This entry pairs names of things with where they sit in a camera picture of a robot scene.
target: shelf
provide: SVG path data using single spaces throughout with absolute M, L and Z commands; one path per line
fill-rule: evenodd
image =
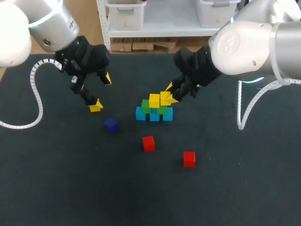
M 144 27 L 138 31 L 117 31 L 111 25 L 110 38 L 212 36 L 220 28 L 200 27 L 196 0 L 148 0 Z

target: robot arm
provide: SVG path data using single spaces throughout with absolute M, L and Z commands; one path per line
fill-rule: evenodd
M 0 0 L 0 67 L 23 63 L 31 51 L 31 37 L 46 52 L 55 52 L 61 72 L 73 76 L 71 89 L 86 105 L 97 98 L 85 88 L 85 79 L 96 72 L 101 81 L 111 83 L 107 66 L 110 53 L 104 45 L 92 46 L 79 36 L 79 26 L 63 0 Z
M 196 53 L 181 49 L 182 76 L 166 89 L 180 102 L 221 74 L 262 88 L 281 78 L 301 79 L 301 11 L 295 0 L 252 0 Z
M 0 0 L 0 67 L 12 67 L 27 59 L 30 35 L 46 52 L 69 46 L 79 26 L 63 0 Z

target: white bin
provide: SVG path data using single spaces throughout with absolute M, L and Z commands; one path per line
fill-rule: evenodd
M 222 27 L 234 15 L 241 0 L 196 0 L 201 27 Z
M 146 1 L 106 0 L 111 15 L 111 27 L 118 31 L 141 30 Z

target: black tabletop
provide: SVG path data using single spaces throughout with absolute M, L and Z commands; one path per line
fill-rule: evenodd
M 35 120 L 29 74 L 46 57 L 7 70 L 0 120 Z M 0 225 L 300 225 L 301 88 L 269 91 L 243 131 L 238 82 L 226 76 L 175 104 L 173 122 L 136 121 L 142 100 L 179 74 L 172 55 L 112 55 L 112 85 L 89 78 L 104 106 L 90 113 L 71 77 L 41 67 L 41 123 L 0 128 Z M 257 91 L 244 85 L 243 111 Z M 110 117 L 119 122 L 115 135 L 103 128 Z M 154 136 L 155 152 L 143 152 L 144 136 Z M 195 169 L 183 168 L 184 151 L 196 152 Z

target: yellow block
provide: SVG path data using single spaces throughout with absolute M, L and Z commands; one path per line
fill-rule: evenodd
M 160 92 L 160 102 L 161 102 L 161 106 L 170 106 L 171 103 L 166 101 L 166 98 L 168 98 L 170 96 L 170 92 L 169 91 L 162 91 Z
M 150 94 L 150 107 L 160 108 L 160 94 Z
M 171 82 L 171 83 L 168 85 L 168 87 L 166 88 L 166 90 L 169 90 L 172 86 L 173 86 L 173 82 Z
M 109 73 L 107 73 L 107 75 L 105 76 L 108 80 L 109 80 L 109 84 L 107 84 L 107 85 L 111 85 L 112 84 L 112 82 L 111 82 L 111 78 L 110 78 L 110 76 L 109 76 Z
M 173 104 L 173 103 L 178 103 L 176 99 L 173 98 L 173 95 L 170 95 L 168 98 L 165 99 L 167 102 Z
M 99 99 L 97 99 L 97 102 L 95 105 L 90 105 L 90 112 L 100 112 L 100 110 L 103 108 L 102 104 L 99 102 Z

